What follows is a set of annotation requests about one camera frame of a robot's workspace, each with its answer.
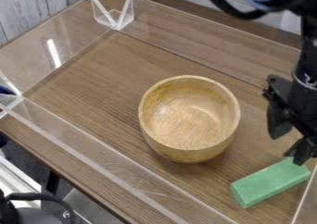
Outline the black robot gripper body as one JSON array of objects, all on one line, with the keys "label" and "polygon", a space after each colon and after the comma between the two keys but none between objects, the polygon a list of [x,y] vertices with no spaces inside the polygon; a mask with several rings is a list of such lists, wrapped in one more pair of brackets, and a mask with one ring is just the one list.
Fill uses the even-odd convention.
[{"label": "black robot gripper body", "polygon": [[290,110],[289,122],[304,136],[317,136],[317,74],[297,68],[292,80],[272,74],[266,81],[262,93],[269,104]]}]

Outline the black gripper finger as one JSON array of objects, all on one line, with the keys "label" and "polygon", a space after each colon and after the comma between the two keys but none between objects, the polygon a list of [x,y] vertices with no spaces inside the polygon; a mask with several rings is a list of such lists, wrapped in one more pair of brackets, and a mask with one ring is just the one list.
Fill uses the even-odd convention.
[{"label": "black gripper finger", "polygon": [[294,165],[302,166],[310,158],[317,157],[317,138],[312,136],[301,138],[284,156],[292,157]]},{"label": "black gripper finger", "polygon": [[266,119],[268,131],[273,140],[292,131],[290,110],[274,103],[268,106]]}]

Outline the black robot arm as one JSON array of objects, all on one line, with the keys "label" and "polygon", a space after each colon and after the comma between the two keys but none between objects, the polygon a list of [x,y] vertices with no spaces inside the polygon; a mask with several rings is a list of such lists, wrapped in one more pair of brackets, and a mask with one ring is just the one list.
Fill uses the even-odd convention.
[{"label": "black robot arm", "polygon": [[317,0],[246,0],[253,7],[249,11],[239,10],[226,0],[209,1],[237,19],[256,20],[273,13],[298,18],[301,51],[292,77],[269,75],[262,94],[269,101],[270,137],[276,139],[290,130],[302,134],[284,153],[301,166],[317,157]]}]

